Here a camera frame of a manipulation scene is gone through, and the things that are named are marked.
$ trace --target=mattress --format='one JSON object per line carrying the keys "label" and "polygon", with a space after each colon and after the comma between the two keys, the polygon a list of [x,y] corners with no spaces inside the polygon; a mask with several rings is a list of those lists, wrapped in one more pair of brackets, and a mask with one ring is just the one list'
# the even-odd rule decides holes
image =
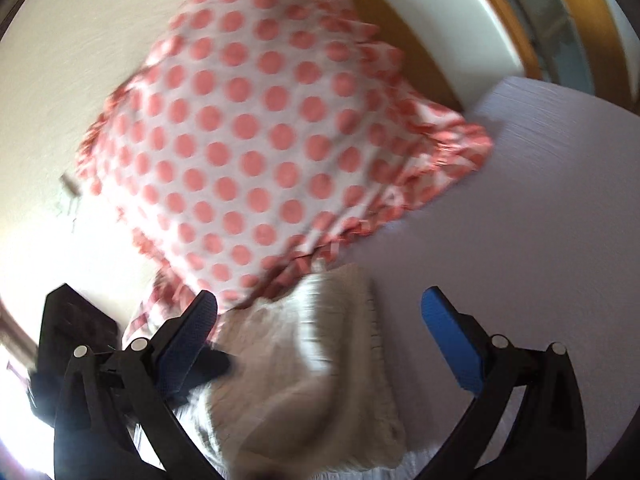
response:
{"label": "mattress", "polygon": [[[640,402],[640,119],[519,78],[499,84],[467,119],[494,135],[484,169],[344,255],[373,278],[387,373],[412,450],[398,470],[365,476],[412,478],[471,401],[420,318],[431,285],[490,335],[523,348],[567,346],[593,472]],[[483,460],[500,451],[521,390]]]}

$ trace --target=polka dot pillow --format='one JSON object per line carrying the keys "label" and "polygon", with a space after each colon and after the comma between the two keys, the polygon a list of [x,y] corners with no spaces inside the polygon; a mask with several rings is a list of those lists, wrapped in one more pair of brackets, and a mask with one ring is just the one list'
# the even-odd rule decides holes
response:
{"label": "polka dot pillow", "polygon": [[273,296],[477,169],[351,0],[188,0],[79,152],[142,251],[221,309]]}

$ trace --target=window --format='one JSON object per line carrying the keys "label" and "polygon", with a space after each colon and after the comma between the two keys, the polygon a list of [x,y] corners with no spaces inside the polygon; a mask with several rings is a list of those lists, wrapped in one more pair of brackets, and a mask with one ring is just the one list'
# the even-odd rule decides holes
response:
{"label": "window", "polygon": [[31,413],[26,378],[27,370],[0,346],[0,439],[26,469],[53,478],[53,428]]}

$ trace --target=wooden trim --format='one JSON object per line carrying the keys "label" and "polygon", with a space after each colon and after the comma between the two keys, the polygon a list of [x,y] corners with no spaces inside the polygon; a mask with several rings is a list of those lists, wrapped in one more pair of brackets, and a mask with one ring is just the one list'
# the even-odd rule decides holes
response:
{"label": "wooden trim", "polygon": [[18,325],[0,300],[0,344],[25,368],[35,367],[38,345]]}
{"label": "wooden trim", "polygon": [[542,79],[538,55],[533,49],[529,36],[520,23],[508,0],[488,0],[502,26],[507,30],[524,67],[524,74],[530,79]]}
{"label": "wooden trim", "polygon": [[404,52],[402,75],[426,98],[456,111],[462,104],[424,45],[386,0],[353,0],[363,22],[380,28],[378,39]]}
{"label": "wooden trim", "polygon": [[633,106],[625,51],[606,0],[564,0],[586,51],[597,97]]}

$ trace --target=wall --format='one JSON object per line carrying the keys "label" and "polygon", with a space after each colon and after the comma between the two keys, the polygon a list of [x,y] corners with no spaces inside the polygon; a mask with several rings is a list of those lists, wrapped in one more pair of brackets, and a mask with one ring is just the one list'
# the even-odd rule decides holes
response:
{"label": "wall", "polygon": [[181,1],[26,0],[0,41],[0,294],[34,338],[61,283],[123,325],[153,276],[101,200],[83,197],[71,232],[58,179]]}

